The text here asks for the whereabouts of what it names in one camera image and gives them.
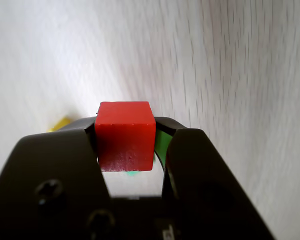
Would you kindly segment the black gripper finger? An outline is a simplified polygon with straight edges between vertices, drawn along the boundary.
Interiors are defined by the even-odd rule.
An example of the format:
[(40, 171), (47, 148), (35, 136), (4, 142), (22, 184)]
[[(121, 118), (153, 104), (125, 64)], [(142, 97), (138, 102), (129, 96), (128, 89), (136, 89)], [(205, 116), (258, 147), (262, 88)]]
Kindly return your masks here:
[(0, 240), (113, 240), (94, 117), (23, 137), (0, 174)]

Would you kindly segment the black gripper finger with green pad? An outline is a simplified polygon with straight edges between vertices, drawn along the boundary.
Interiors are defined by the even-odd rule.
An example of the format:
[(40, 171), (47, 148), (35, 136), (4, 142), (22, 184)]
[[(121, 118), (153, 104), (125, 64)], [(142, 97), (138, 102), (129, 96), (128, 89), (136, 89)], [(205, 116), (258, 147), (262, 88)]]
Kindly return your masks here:
[(156, 117), (169, 135), (165, 166), (184, 240), (271, 240), (273, 235), (206, 133)]

